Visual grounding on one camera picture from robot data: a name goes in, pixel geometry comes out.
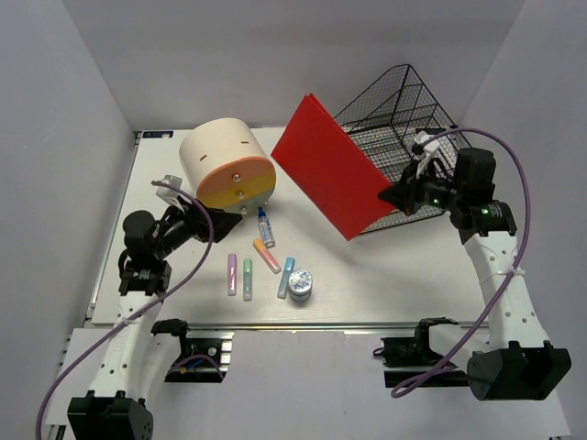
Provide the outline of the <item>red folder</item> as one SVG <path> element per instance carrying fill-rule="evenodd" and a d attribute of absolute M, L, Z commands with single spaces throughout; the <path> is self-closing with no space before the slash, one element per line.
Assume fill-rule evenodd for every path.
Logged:
<path fill-rule="evenodd" d="M 347 240 L 393 210 L 379 198 L 389 180 L 313 94 L 298 105 L 271 156 Z"/>

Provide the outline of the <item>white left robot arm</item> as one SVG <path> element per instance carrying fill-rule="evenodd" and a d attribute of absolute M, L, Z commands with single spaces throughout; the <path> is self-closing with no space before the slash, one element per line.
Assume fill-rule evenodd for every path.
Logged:
<path fill-rule="evenodd" d="M 188 363 L 194 343 L 188 324 L 159 320 L 169 289 L 170 254 L 191 239 L 212 245 L 241 221 L 241 214 L 179 199 L 161 219 L 145 210 L 123 221 L 125 248 L 118 260 L 119 332 L 108 337 L 105 355 L 83 397 L 71 399 L 68 420 L 77 439 L 150 439 L 154 419 L 147 407 L 172 365 Z"/>

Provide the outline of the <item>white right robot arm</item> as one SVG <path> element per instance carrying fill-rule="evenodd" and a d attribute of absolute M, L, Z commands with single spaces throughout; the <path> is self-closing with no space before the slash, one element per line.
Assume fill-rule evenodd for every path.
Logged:
<path fill-rule="evenodd" d="M 434 366 L 395 385 L 395 399 L 460 369 L 479 401 L 543 401 L 570 370 L 569 351 L 552 345 L 531 302 L 520 267 L 528 234 L 517 232 L 509 205 L 493 196 L 495 167 L 492 152 L 465 148 L 447 175 L 435 154 L 421 150 L 401 180 L 379 195 L 407 215 L 423 206 L 449 211 L 485 303 L 467 331 L 448 318 L 419 322 L 415 357 Z"/>

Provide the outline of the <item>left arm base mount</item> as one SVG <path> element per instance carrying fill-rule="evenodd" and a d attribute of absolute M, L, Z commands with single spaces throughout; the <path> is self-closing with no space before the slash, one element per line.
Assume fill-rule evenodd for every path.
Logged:
<path fill-rule="evenodd" d="M 230 365 L 233 335 L 230 331 L 189 331 L 186 352 L 172 365 L 165 381 L 220 384 Z"/>

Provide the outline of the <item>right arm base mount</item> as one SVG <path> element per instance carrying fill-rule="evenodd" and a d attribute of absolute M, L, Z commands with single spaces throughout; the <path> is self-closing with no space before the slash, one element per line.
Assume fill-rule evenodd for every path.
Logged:
<path fill-rule="evenodd" d="M 386 389 L 392 389 L 400 382 L 413 375 L 427 372 L 440 356 L 436 354 L 418 354 L 413 347 L 412 337 L 386 337 L 381 339 L 381 346 L 372 351 L 372 356 L 383 363 L 383 376 Z M 457 388 L 467 387 L 468 380 L 464 372 L 452 370 L 440 373 L 428 379 L 422 388 Z"/>

